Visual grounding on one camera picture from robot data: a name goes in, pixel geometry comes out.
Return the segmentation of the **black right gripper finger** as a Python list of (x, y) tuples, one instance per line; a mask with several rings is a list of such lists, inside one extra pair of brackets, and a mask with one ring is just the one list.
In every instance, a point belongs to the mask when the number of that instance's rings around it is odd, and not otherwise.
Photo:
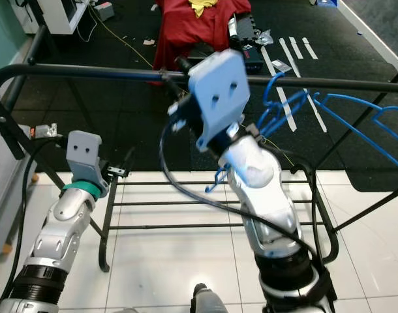
[(163, 83), (187, 84), (192, 63), (187, 57), (176, 57), (170, 66), (161, 68), (161, 81)]
[(191, 98), (181, 98), (167, 108), (168, 128), (184, 128), (189, 125)]

